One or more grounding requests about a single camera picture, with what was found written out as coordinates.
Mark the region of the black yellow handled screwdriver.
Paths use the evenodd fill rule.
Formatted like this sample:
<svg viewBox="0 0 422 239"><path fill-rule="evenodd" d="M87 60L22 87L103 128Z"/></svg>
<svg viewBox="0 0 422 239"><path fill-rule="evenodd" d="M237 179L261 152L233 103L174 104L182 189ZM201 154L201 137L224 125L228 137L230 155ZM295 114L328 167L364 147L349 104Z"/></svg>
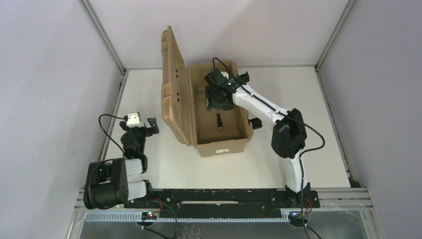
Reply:
<svg viewBox="0 0 422 239"><path fill-rule="evenodd" d="M222 122L222 119L221 119L221 115L220 114L217 114L216 116L217 116L217 126L218 126L218 129L223 129L223 122Z"/></svg>

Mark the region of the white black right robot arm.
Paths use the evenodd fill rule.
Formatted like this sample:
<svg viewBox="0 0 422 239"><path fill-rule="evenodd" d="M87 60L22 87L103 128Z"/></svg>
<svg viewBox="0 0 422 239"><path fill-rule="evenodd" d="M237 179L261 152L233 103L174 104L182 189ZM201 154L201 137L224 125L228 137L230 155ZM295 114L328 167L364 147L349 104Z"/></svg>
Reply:
<svg viewBox="0 0 422 239"><path fill-rule="evenodd" d="M226 110L239 106L272 129L271 147L283 159L286 190L297 198L304 197L310 186L302 162L307 133L301 112L277 106L248 84L228 82L217 86L209 83L205 90L207 109Z"/></svg>

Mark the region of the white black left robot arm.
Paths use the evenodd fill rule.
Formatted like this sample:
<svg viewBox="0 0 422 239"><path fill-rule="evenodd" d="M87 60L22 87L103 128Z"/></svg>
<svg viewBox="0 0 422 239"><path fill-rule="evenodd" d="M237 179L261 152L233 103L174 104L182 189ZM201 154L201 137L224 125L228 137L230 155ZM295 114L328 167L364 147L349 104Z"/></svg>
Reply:
<svg viewBox="0 0 422 239"><path fill-rule="evenodd" d="M124 117L119 123L124 130L120 138L122 157L89 165L83 197L87 209L106 210L152 194L148 180L129 183L128 177L147 172L146 138L158 134L159 128L156 118L148 118L150 126L146 127L135 117Z"/></svg>

